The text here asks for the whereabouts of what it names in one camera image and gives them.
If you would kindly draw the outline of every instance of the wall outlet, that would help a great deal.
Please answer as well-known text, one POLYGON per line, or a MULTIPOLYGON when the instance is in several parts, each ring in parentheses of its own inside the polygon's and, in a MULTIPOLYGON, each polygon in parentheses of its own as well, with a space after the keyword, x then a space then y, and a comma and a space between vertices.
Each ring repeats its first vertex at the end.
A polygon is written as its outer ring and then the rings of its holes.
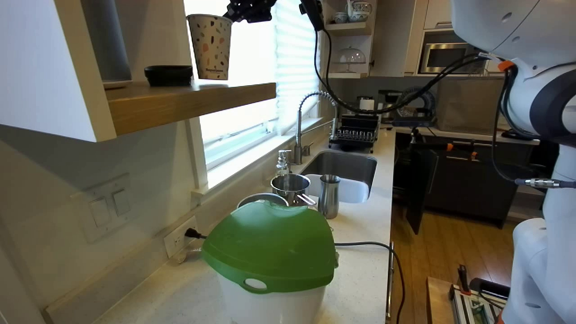
POLYGON ((178 251, 182 250, 186 243, 195 240, 184 236, 184 233, 186 233, 186 230, 189 228, 198 230, 196 216, 190 217, 190 219, 185 221, 184 224, 178 226, 178 228, 172 231, 172 233, 164 237, 164 246, 166 246, 166 254, 168 254, 168 258, 171 258, 173 255, 178 253, 178 251))

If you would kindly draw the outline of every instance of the white countertop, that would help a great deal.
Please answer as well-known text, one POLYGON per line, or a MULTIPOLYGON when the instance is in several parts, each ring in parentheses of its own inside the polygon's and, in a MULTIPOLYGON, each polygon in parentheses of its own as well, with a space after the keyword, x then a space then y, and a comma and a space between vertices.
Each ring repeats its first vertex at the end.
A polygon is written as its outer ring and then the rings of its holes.
MULTIPOLYGON (((403 134, 410 134, 412 129, 410 127, 394 127, 396 132, 403 133, 403 134)), ((492 135, 482 135, 482 134, 472 134, 472 133, 458 133, 456 131, 445 131, 439 130, 436 127, 431 127, 432 131, 436 136, 439 137, 452 137, 452 138, 461 138, 463 140, 477 140, 477 141, 492 141, 492 135)), ((422 135, 425 136, 434 136, 426 127, 419 127, 418 130, 422 135)), ((524 144, 524 145, 539 145, 539 140, 531 140, 531 141, 523 141, 523 140, 515 140, 514 138, 507 138, 502 137, 502 132, 499 131, 496 134, 496 142, 501 143, 511 143, 511 144, 524 144)))
MULTIPOLYGON (((390 241, 395 131, 380 131, 372 157, 378 160, 370 197, 362 204, 340 203, 328 220, 336 242, 390 241)), ((329 150, 327 139, 312 146, 311 156, 329 150)), ((320 324, 382 324, 386 313, 388 251, 381 247, 338 248, 339 267, 327 286, 320 324)), ((216 273, 199 253, 181 265, 167 262, 94 324, 230 324, 216 273)))

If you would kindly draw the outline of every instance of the window sill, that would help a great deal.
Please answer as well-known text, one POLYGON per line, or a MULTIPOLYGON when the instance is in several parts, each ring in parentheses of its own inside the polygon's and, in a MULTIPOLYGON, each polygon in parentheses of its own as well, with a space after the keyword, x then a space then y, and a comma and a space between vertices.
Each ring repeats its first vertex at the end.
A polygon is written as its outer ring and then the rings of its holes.
MULTIPOLYGON (((308 118, 302 121, 302 131, 318 125, 322 118, 308 118)), ((235 176, 240 176, 241 171, 250 167, 263 156, 272 151, 278 150, 294 139, 294 134, 273 137, 250 150, 222 163, 221 165, 208 171, 208 185, 201 189, 192 191, 192 196, 201 199, 212 194, 218 188, 234 180, 235 176)))

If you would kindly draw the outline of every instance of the teapot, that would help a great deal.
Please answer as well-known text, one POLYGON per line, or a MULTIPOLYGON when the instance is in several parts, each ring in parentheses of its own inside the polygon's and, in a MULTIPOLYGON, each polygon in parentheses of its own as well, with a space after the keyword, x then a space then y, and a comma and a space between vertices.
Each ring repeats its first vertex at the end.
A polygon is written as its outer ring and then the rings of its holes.
POLYGON ((372 13, 372 4, 366 0, 346 0, 346 2, 350 22, 366 21, 372 13))

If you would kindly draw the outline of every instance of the metal pot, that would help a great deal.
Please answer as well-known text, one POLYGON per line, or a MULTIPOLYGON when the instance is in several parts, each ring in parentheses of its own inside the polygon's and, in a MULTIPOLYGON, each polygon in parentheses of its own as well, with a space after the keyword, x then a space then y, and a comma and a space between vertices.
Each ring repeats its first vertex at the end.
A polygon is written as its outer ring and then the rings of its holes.
POLYGON ((286 201, 286 199, 280 197, 279 195, 271 194, 271 193, 261 193, 261 194, 250 195, 250 196, 242 199, 238 203, 238 206, 236 206, 236 208, 240 208, 249 202, 254 202, 254 201, 258 201, 258 200, 267 200, 267 201, 273 202, 273 203, 278 204, 278 205, 290 206, 290 205, 288 205, 288 202, 286 201))
POLYGON ((304 192, 310 186, 310 179, 299 174, 277 175, 272 181, 272 192, 286 199, 290 206, 314 206, 316 202, 304 192))

